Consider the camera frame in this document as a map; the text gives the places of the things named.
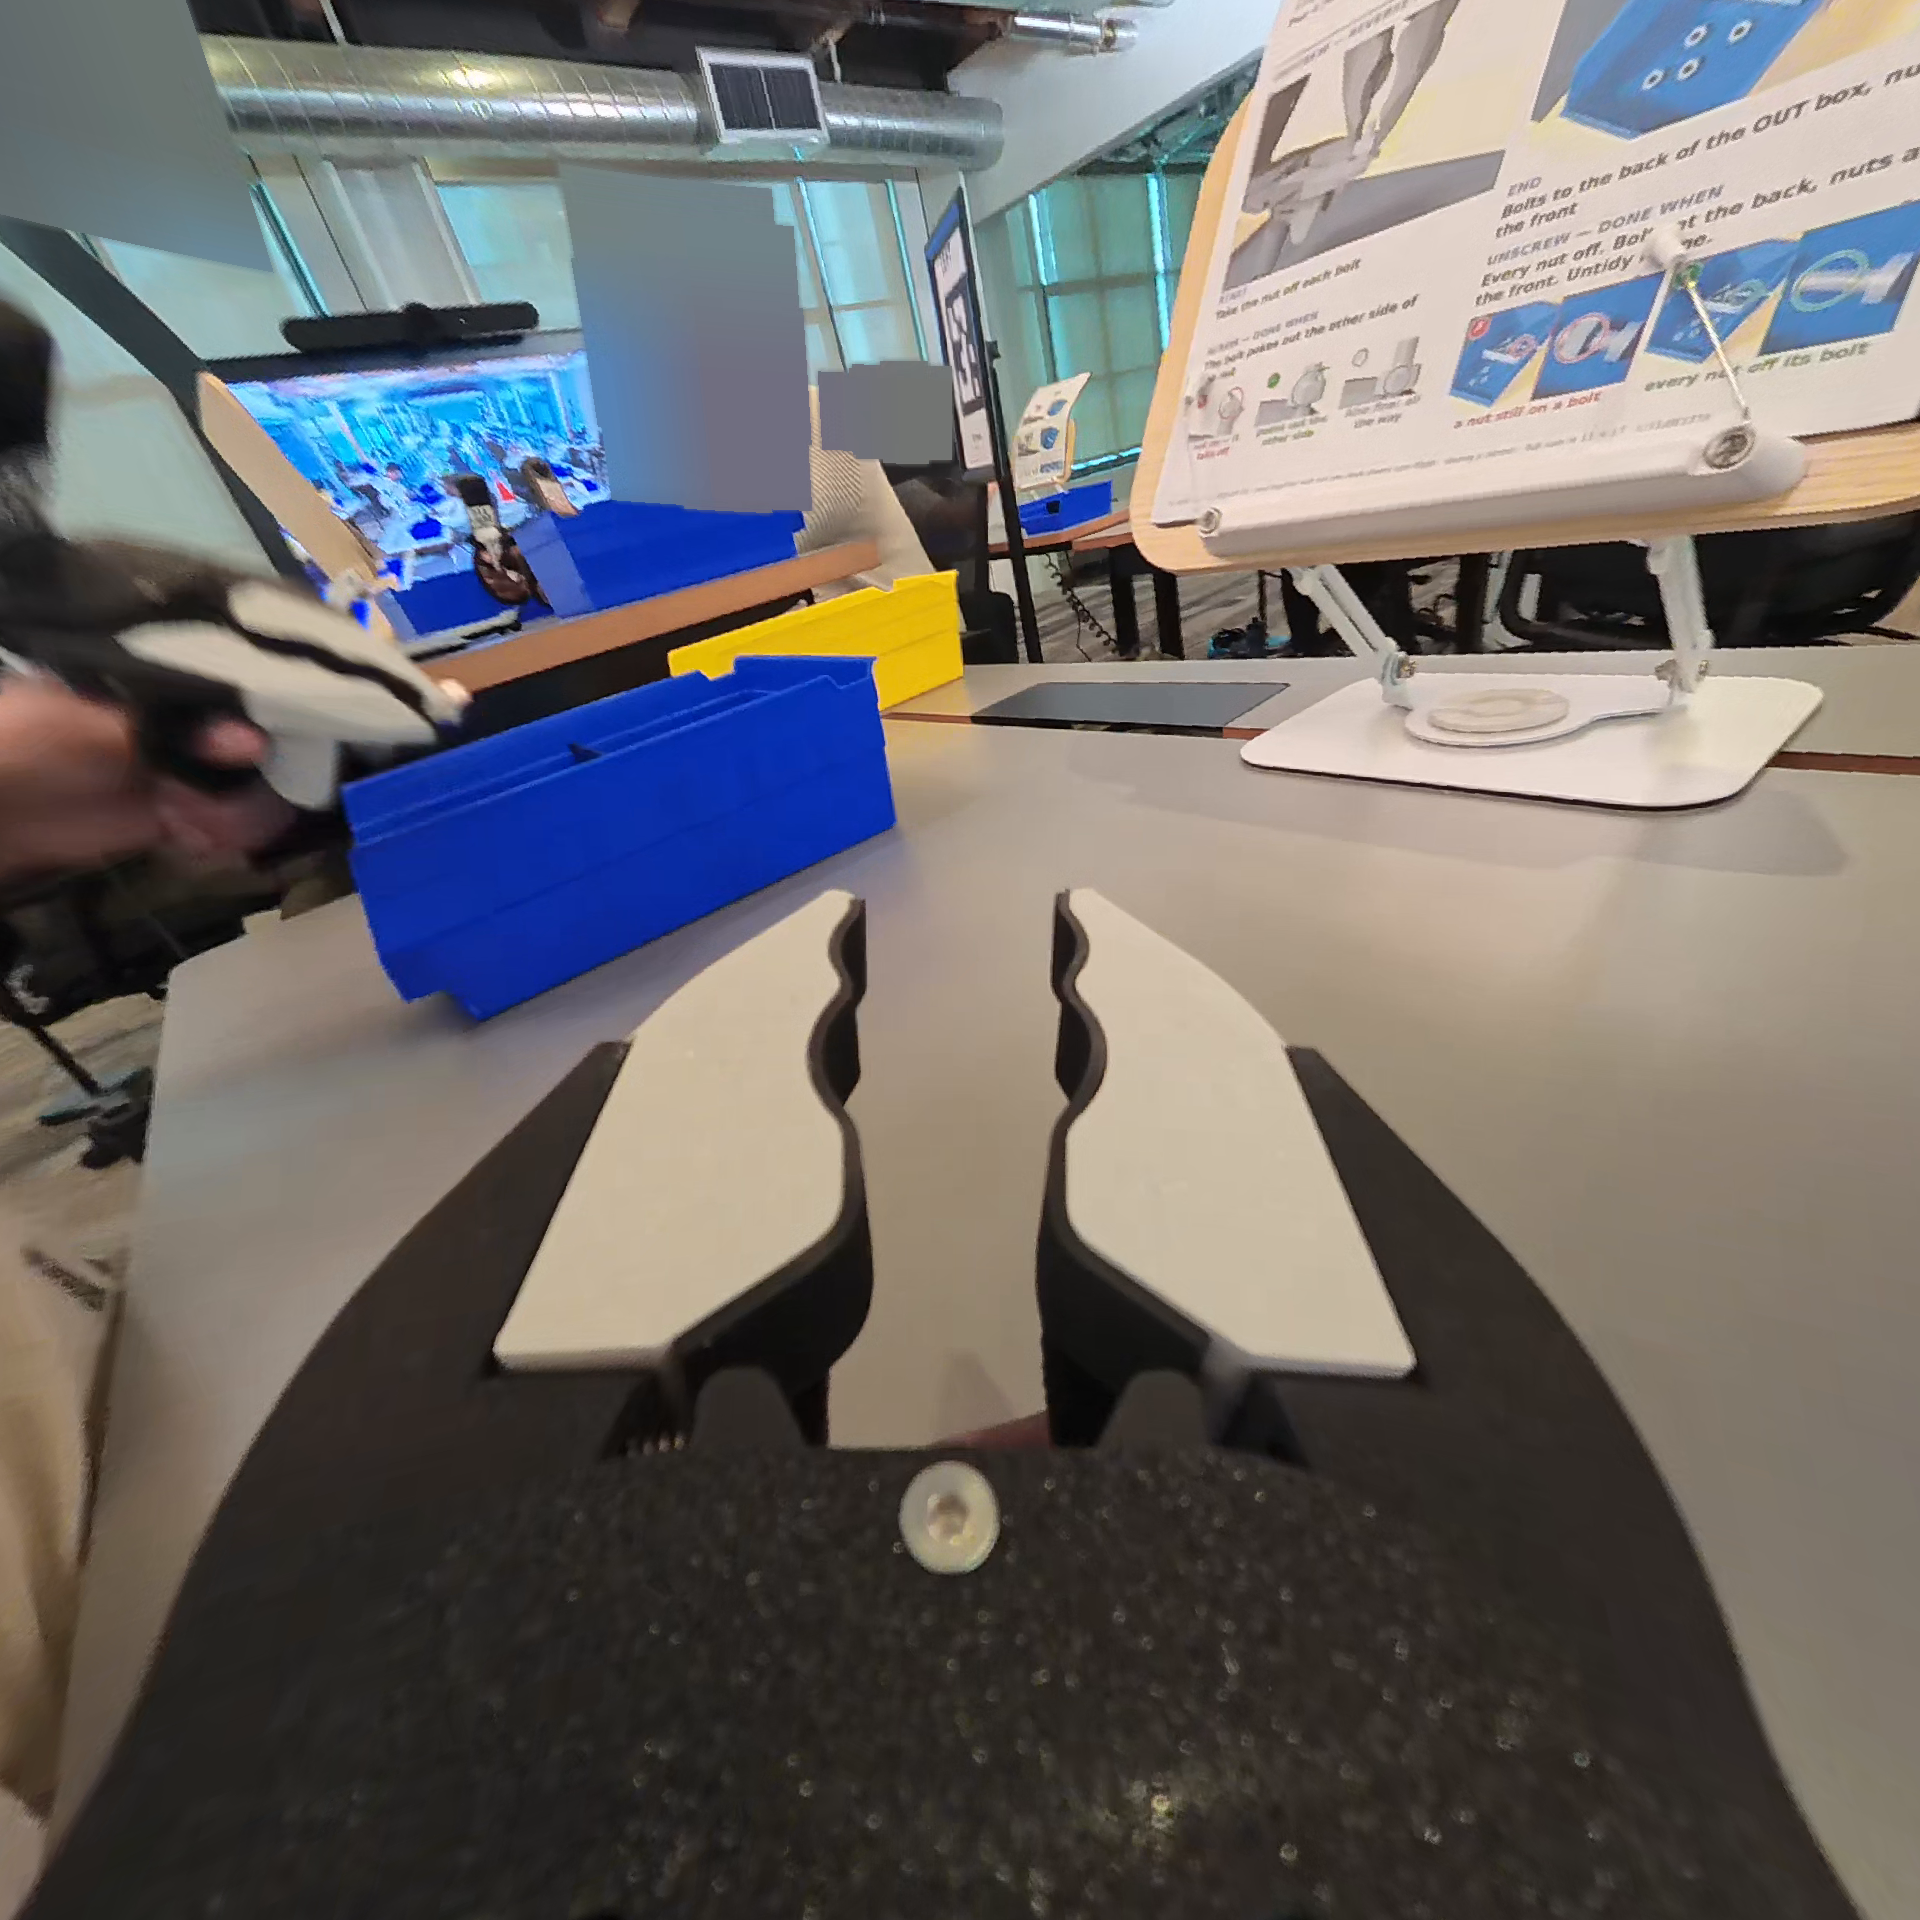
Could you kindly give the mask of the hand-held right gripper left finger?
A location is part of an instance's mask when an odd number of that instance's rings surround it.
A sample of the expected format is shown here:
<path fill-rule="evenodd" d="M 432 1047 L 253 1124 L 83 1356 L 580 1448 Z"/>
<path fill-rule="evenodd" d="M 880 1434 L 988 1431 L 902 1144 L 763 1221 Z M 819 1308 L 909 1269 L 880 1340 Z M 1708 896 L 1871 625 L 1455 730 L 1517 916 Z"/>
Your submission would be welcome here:
<path fill-rule="evenodd" d="M 872 1305 L 847 1104 L 867 905 L 830 890 L 716 959 L 627 1039 L 492 1357 L 516 1377 L 640 1377 L 677 1413 L 768 1377 L 820 1445 Z"/>

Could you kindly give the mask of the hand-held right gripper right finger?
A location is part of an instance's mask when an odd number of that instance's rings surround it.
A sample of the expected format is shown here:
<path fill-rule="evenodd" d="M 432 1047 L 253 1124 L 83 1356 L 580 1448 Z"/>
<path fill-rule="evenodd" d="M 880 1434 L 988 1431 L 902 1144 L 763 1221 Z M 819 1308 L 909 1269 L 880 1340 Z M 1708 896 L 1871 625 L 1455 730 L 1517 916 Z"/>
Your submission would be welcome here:
<path fill-rule="evenodd" d="M 1036 1296 L 1046 1441 L 1090 1449 L 1167 1377 L 1203 1437 L 1286 1451 L 1280 1386 L 1420 1361 L 1280 1032 L 1090 888 L 1052 908 L 1063 1097 Z"/>

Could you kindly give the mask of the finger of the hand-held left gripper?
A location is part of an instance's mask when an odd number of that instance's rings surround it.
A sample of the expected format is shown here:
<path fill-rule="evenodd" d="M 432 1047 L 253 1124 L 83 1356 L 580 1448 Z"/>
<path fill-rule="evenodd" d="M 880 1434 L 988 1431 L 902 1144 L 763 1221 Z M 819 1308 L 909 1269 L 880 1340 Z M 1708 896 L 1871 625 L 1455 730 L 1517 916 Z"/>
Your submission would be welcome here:
<path fill-rule="evenodd" d="M 223 663 L 229 689 L 320 682 L 358 689 L 437 689 L 394 640 L 382 640 L 342 611 L 263 578 L 223 585 L 223 618 L 234 635 Z"/>
<path fill-rule="evenodd" d="M 148 620 L 117 635 L 150 667 L 229 689 L 271 737 L 330 737 L 352 748 L 420 748 L 453 737 L 464 703 L 394 642 L 324 615 L 293 631 L 198 618 Z"/>

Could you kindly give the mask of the person's left hand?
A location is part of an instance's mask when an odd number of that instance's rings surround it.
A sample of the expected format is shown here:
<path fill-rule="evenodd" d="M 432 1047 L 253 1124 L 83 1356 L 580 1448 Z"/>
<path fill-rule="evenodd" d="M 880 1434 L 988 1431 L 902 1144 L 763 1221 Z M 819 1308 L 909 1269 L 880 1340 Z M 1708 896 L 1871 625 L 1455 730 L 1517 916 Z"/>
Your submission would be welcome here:
<path fill-rule="evenodd" d="M 231 865 L 294 827 L 294 810 L 256 777 L 264 738 L 211 728 L 198 754 L 247 779 L 208 794 L 156 773 L 111 707 L 48 680 L 3 691 L 3 881 L 83 874 L 127 858 Z"/>

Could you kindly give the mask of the white stand with wooden board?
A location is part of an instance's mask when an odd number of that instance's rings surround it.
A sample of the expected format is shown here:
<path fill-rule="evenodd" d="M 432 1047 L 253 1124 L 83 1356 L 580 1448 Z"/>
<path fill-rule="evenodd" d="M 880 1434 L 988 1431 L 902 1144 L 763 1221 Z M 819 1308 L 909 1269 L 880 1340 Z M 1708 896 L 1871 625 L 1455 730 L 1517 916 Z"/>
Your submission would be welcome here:
<path fill-rule="evenodd" d="M 330 591 L 373 587 L 380 560 L 373 546 L 286 458 L 270 433 L 213 372 L 194 380 L 196 426 L 213 456 L 271 516 L 301 560 L 312 563 Z"/>
<path fill-rule="evenodd" d="M 1013 428 L 1011 463 L 1022 501 L 1063 495 L 1075 468 L 1075 407 L 1090 372 L 1037 386 Z"/>

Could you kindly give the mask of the television screen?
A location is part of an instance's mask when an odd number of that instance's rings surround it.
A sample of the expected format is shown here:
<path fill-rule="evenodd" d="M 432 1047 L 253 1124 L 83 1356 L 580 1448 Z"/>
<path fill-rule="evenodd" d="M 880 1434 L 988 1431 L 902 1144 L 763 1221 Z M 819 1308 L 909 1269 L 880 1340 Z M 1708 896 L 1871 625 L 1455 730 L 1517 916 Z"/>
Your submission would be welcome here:
<path fill-rule="evenodd" d="M 508 533 L 562 496 L 607 503 L 604 435 L 578 332 L 432 355 L 259 355 L 213 375 L 398 578 L 420 639 L 515 618 L 472 572 L 456 477 L 486 484 Z"/>

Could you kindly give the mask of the black video bar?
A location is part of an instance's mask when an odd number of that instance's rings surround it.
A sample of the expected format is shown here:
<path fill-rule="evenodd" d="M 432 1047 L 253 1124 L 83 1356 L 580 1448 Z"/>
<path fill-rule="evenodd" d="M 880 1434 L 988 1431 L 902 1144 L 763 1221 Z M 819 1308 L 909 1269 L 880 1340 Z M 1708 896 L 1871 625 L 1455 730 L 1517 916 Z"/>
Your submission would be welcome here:
<path fill-rule="evenodd" d="M 278 336 L 306 356 L 347 352 L 453 352 L 456 347 L 515 346 L 539 332 L 539 311 L 527 301 L 404 304 L 394 311 L 358 311 L 283 321 Z"/>

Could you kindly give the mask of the wooden-edged table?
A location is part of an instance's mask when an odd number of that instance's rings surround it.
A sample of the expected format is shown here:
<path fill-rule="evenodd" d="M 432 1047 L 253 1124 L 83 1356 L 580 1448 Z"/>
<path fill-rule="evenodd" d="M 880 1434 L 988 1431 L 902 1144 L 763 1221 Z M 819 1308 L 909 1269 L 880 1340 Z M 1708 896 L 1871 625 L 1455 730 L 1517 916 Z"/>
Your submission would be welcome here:
<path fill-rule="evenodd" d="M 482 693 L 632 647 L 659 649 L 674 635 L 716 623 L 766 618 L 770 609 L 786 609 L 824 585 L 842 585 L 877 563 L 880 548 L 872 540 L 842 543 L 604 612 L 538 623 L 530 631 L 471 642 L 420 665 L 432 682 Z"/>

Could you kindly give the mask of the black flat pad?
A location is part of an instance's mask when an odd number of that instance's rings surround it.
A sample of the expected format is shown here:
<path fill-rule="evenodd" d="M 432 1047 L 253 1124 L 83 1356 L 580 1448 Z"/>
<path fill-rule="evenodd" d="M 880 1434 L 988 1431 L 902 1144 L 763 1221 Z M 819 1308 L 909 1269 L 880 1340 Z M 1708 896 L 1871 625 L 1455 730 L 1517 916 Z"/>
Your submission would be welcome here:
<path fill-rule="evenodd" d="M 972 715 L 1002 730 L 1228 737 L 1286 693 L 1284 682 L 1045 682 Z"/>

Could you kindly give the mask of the instruction sheet on stand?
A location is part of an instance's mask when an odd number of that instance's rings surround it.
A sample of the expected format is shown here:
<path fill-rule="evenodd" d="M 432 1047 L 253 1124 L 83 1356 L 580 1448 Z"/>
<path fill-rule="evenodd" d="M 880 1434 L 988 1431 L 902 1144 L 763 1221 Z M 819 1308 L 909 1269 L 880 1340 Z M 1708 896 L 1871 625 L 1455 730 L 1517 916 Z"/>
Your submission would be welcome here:
<path fill-rule="evenodd" d="M 1222 554 L 1197 525 L 1162 525 L 1154 511 L 1200 304 L 1197 282 L 1221 228 L 1245 100 L 1216 146 L 1190 219 L 1170 346 L 1133 482 L 1132 533 L 1148 560 L 1174 575 L 1283 569 L 1349 642 L 1363 680 L 1252 738 L 1244 760 L 1266 773 L 1603 810 L 1694 810 L 1743 794 L 1791 745 L 1822 695 L 1796 680 L 1719 680 L 1694 540 L 1914 512 L 1915 418 L 1796 444 L 1796 482 L 1767 498 L 1702 503 L 1692 496 L 1664 512 L 1637 508 L 1597 519 L 1558 511 L 1530 524 L 1426 536 L 1391 519 L 1364 538 L 1283 536 L 1252 551 Z M 1648 551 L 1668 628 L 1668 647 L 1637 671 L 1544 675 L 1491 665 L 1453 673 L 1420 663 L 1384 635 L 1342 569 L 1347 563 L 1493 557 L 1615 543 Z"/>

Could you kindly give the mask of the yellow plastic bin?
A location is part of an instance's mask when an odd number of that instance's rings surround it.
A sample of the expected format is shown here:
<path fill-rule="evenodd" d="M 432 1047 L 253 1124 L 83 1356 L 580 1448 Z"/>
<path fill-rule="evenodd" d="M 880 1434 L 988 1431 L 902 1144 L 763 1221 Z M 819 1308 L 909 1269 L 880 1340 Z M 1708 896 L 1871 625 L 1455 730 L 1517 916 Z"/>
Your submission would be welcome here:
<path fill-rule="evenodd" d="M 956 572 L 842 593 L 746 628 L 693 640 L 668 657 L 669 676 L 722 680 L 738 659 L 867 659 L 883 711 L 958 684 L 964 673 Z"/>

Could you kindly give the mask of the white ceiling vent unit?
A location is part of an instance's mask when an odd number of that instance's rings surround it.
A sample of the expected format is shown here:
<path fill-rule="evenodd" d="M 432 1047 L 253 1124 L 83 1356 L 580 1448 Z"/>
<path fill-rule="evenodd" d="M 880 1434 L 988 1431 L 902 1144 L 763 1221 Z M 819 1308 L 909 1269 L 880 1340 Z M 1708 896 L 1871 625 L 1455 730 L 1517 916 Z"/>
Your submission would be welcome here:
<path fill-rule="evenodd" d="M 722 154 L 815 154 L 830 141 L 819 72 L 804 55 L 700 49 L 710 144 Z"/>

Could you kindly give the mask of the printed marker sign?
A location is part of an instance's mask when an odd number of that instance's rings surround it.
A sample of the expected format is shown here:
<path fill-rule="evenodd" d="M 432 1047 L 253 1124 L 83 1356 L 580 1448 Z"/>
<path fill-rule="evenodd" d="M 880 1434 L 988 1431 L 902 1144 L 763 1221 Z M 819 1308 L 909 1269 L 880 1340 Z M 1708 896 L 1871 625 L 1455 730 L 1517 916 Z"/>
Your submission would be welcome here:
<path fill-rule="evenodd" d="M 1039 623 L 1027 575 L 1013 441 L 998 386 L 998 351 L 988 328 L 968 193 L 962 184 L 928 228 L 923 258 L 950 377 L 956 450 L 967 477 L 988 477 L 998 498 L 998 544 L 1013 568 L 1020 644 L 1024 660 L 1039 665 Z"/>

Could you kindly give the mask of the black office chair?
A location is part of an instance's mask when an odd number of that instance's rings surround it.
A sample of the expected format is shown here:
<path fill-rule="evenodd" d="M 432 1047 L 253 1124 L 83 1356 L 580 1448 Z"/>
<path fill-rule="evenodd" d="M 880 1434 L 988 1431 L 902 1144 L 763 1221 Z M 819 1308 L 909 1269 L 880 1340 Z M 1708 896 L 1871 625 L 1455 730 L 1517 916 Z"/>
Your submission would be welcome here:
<path fill-rule="evenodd" d="M 1918 516 L 1699 536 L 1694 554 L 1719 649 L 1822 644 L 1875 631 L 1915 587 Z M 1538 653 L 1668 647 L 1648 551 L 1630 543 L 1512 554 L 1496 618 Z"/>

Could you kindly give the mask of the printed instruction sheet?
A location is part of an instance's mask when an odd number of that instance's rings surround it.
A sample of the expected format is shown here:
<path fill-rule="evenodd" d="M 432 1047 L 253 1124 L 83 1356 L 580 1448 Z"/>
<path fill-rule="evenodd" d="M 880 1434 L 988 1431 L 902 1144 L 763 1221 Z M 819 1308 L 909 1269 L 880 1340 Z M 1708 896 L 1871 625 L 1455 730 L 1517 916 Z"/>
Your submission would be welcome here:
<path fill-rule="evenodd" d="M 1154 521 L 1216 551 L 1787 492 L 1915 418 L 1915 4 L 1283 4 Z"/>

